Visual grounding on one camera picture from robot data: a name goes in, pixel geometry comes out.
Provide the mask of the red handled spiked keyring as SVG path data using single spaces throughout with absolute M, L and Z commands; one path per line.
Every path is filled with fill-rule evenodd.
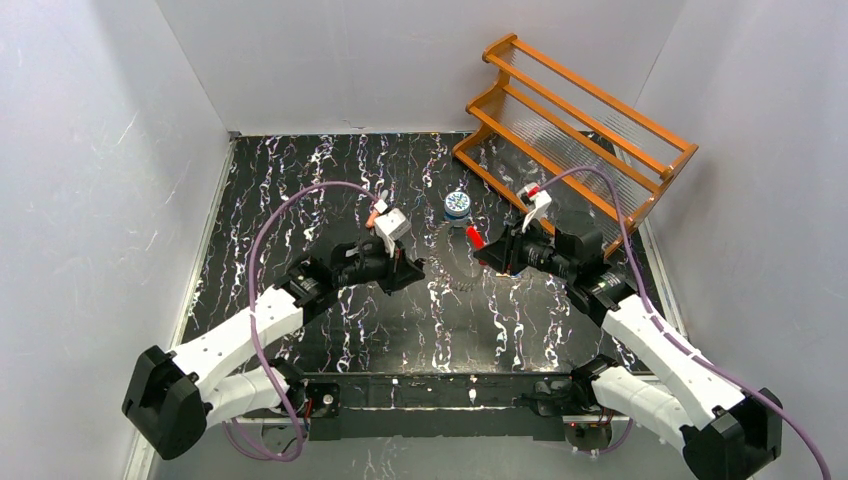
M 442 222 L 435 230 L 430 248 L 432 270 L 437 281 L 458 292 L 473 290 L 484 273 L 483 267 L 472 255 L 465 227 L 467 224 Z

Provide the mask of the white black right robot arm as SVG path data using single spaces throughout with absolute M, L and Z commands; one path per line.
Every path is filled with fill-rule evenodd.
M 527 267 L 566 283 L 571 305 L 624 343 L 661 382 L 655 387 L 599 355 L 570 373 L 570 395 L 630 417 L 676 448 L 699 479 L 747 479 L 778 459 L 782 421 L 767 389 L 746 393 L 706 368 L 705 360 L 652 305 L 637 283 L 605 260 L 603 234 L 585 212 L 549 234 L 519 220 L 485 242 L 466 230 L 475 258 L 498 273 Z

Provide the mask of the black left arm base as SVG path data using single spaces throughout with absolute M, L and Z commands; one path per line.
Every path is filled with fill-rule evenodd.
M 340 413 L 338 383 L 302 380 L 288 387 L 286 397 L 299 419 L 336 418 Z

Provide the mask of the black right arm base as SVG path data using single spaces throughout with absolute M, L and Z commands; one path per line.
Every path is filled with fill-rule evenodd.
M 540 417 L 561 419 L 565 440 L 577 451 L 600 451 L 611 445 L 614 413 L 597 404 L 588 388 L 571 378 L 538 381 L 516 404 Z

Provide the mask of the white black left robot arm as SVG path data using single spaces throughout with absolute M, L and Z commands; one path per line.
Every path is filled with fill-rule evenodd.
M 143 351 L 121 411 L 162 459 L 175 459 L 209 427 L 304 394 L 301 372 L 284 361 L 247 373 L 237 367 L 330 309 L 342 288 L 374 282 L 392 294 L 424 280 L 425 265 L 402 243 L 387 250 L 380 238 L 340 244 L 326 259 L 304 254 L 253 307 L 170 351 L 157 345 Z

